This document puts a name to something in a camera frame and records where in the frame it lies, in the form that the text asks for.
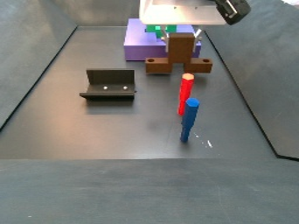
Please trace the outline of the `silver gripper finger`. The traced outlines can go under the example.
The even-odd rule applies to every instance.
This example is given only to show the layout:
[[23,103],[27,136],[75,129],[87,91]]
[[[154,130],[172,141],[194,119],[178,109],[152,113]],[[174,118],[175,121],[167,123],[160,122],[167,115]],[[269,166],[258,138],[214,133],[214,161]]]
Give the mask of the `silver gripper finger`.
[[162,28],[162,34],[163,34],[162,41],[166,43],[164,50],[168,53],[168,50],[170,50],[170,33],[166,31],[164,27]]
[[202,28],[199,25],[194,25],[194,51],[196,50],[196,45],[202,41]]

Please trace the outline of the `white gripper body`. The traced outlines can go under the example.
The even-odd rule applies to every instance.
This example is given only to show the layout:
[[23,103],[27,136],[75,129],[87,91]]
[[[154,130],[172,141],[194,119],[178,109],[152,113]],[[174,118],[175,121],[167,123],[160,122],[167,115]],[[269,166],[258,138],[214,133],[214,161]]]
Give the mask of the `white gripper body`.
[[146,25],[224,25],[214,0],[140,0]]

